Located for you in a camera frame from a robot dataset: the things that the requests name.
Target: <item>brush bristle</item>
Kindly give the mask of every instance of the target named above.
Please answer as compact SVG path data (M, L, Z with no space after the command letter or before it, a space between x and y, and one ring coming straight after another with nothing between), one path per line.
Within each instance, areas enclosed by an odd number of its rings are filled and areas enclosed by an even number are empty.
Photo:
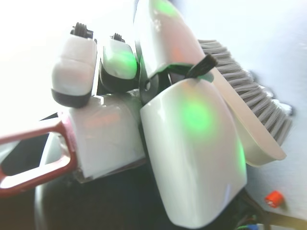
M282 104L272 99L272 93L257 84L251 74L231 57L226 47L215 40L199 40L205 54L218 60L217 69L253 111L279 145L285 140L291 118Z

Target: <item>red handle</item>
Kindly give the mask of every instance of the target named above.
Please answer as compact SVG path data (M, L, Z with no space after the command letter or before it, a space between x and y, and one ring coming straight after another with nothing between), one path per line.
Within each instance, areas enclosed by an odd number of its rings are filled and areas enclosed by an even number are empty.
M30 128L0 136L0 144L33 138L49 132L60 133L64 137L68 153L63 151L59 160L14 176L7 176L0 167L0 197L18 194L76 169L77 159L72 131L69 122L60 118L39 121Z

